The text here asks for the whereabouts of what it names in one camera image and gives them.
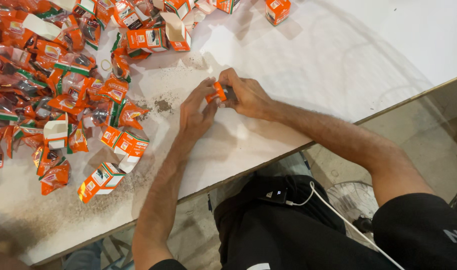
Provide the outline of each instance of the person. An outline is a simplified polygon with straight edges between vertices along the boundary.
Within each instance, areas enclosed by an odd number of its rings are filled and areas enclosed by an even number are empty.
[[[215,91],[214,82],[202,81],[181,105],[180,131],[135,229],[137,270],[185,269],[173,259],[166,241],[190,151],[213,124],[217,105],[287,125],[367,169],[380,207],[372,219],[376,245],[404,269],[457,269],[457,213],[434,194],[400,147],[343,120],[275,101],[256,80],[239,78],[233,68],[222,71],[219,82],[233,87],[237,100],[212,101],[199,112],[203,98]],[[343,221],[320,198],[313,196],[301,206],[287,204],[302,204],[311,182],[328,201],[309,174],[256,173],[245,182],[237,194],[214,205],[224,270],[399,269],[381,253],[346,237]],[[268,200],[268,193],[277,190],[285,198]]]

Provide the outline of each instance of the man's hand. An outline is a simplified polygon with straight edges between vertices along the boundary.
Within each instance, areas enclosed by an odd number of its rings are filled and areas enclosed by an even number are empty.
[[[220,107],[233,108],[237,113],[248,117],[270,120],[276,101],[267,95],[259,82],[254,79],[239,78],[233,68],[222,71],[218,81],[233,87],[238,99],[223,101]]]
[[[215,78],[213,77],[203,80],[180,106],[180,131],[178,136],[184,140],[189,140],[193,144],[212,126],[213,117],[217,112],[217,105],[220,103],[220,99],[215,98],[205,107],[202,113],[199,112],[201,102],[205,96],[215,92],[213,83],[215,83]]]

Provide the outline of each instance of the white box flap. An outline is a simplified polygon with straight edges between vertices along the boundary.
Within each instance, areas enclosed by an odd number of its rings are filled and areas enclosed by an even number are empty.
[[[62,29],[58,28],[55,24],[46,22],[30,13],[23,21],[23,27],[32,30],[35,34],[48,40],[56,39],[60,35],[60,32],[62,32]]]

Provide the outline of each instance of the rubber band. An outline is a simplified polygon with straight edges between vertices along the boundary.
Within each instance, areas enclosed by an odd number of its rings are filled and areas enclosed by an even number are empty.
[[[104,62],[107,62],[110,65],[107,69],[104,68]],[[107,59],[103,59],[102,62],[100,63],[100,66],[102,67],[103,70],[109,71],[112,68],[112,63],[110,63],[110,61]]]

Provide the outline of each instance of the man's right hand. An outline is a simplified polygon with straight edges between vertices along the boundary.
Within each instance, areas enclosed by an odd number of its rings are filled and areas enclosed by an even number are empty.
[[[276,101],[267,95],[258,81],[240,78],[233,68],[222,71],[218,81],[233,87],[238,99],[223,101],[220,108],[228,107],[248,117],[271,120]]]

